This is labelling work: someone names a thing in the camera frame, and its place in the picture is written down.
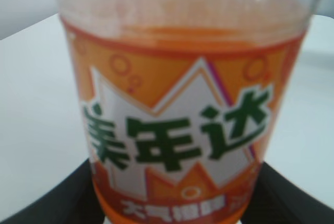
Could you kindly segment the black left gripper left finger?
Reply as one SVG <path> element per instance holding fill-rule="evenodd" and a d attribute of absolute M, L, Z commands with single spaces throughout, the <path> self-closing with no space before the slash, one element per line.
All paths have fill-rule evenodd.
<path fill-rule="evenodd" d="M 89 161 L 84 161 L 55 188 L 1 223 L 104 223 Z"/>

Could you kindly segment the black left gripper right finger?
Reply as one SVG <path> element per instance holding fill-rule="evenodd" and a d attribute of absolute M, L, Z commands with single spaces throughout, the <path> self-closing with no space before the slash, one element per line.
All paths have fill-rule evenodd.
<path fill-rule="evenodd" d="M 333 223 L 333 209 L 308 195 L 264 163 L 241 223 L 327 224 Z"/>

